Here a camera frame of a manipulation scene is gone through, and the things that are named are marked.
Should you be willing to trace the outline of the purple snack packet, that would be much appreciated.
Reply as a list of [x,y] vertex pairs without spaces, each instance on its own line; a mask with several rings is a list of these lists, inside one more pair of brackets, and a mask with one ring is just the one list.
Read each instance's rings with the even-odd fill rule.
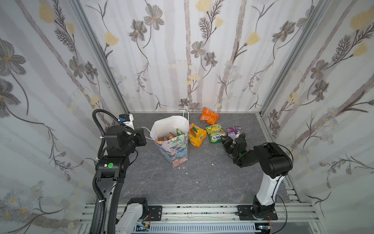
[[227,136],[235,140],[235,135],[241,134],[242,132],[242,127],[231,127],[227,129]]

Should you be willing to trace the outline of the green Fox's candy bag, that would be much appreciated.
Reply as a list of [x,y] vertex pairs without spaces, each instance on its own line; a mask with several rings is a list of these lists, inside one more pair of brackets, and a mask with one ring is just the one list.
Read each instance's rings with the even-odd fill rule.
[[205,127],[205,130],[209,137],[210,143],[221,143],[222,137],[225,137],[226,134],[220,123],[212,124]]

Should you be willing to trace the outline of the yellow snack bag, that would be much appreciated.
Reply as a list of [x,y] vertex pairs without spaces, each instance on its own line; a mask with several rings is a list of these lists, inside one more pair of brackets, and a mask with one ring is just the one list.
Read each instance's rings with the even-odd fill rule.
[[204,139],[207,136],[207,132],[205,129],[198,127],[197,125],[191,123],[189,128],[189,143],[192,144],[194,147],[199,148]]

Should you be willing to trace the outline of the orange pink Fox's bag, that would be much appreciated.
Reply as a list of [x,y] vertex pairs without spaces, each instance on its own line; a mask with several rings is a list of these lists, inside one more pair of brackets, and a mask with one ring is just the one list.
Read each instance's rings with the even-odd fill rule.
[[170,140],[170,139],[173,139],[173,138],[175,138],[175,135],[173,135],[172,133],[169,133],[166,136],[159,137],[158,141],[167,141],[167,140]]

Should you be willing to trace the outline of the white paper bag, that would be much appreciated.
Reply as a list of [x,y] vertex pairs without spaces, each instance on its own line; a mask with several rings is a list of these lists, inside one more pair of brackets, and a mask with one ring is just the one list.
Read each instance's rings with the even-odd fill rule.
[[[187,106],[184,106],[181,116],[173,115],[157,120],[151,129],[143,127],[150,134],[146,139],[155,143],[161,154],[174,168],[188,160],[189,128],[190,112]],[[179,129],[183,135],[177,136],[176,129]],[[175,138],[158,141],[159,137],[166,136],[169,133],[175,135]]]

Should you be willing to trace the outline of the lime Fox's candy bag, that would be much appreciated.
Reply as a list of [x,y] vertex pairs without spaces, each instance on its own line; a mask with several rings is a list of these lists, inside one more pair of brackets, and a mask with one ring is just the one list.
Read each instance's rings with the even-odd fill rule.
[[177,132],[177,136],[183,135],[183,133],[179,129],[176,129],[176,132]]

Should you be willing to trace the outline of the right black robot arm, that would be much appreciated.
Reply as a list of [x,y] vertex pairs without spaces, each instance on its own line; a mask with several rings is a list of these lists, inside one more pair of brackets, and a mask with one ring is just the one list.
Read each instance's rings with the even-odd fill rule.
[[240,220],[277,220],[275,201],[280,183],[293,169],[293,155],[284,146],[266,142],[247,150],[245,134],[236,139],[222,136],[221,142],[233,163],[240,168],[259,164],[263,171],[260,190],[251,205],[239,205]]

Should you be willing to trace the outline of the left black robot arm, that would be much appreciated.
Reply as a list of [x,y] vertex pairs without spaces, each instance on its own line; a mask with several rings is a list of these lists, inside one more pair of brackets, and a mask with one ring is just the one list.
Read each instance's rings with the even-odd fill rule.
[[100,130],[101,144],[97,154],[92,187],[96,195],[91,234],[130,234],[137,222],[144,229],[150,228],[151,212],[146,198],[132,198],[124,213],[117,219],[120,192],[127,169],[133,164],[130,155],[137,153],[136,147],[147,144],[144,130],[135,129],[131,114],[119,117],[96,109],[93,121]]

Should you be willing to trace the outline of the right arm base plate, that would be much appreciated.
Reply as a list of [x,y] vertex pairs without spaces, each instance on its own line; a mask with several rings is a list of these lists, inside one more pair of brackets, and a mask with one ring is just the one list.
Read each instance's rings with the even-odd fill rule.
[[240,220],[270,221],[278,220],[275,205],[263,206],[257,203],[252,205],[238,205],[237,215]]

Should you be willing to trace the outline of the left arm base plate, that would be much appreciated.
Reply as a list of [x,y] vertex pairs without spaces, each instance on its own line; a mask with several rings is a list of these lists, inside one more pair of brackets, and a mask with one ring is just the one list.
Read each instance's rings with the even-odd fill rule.
[[146,221],[161,221],[163,207],[160,205],[148,206]]

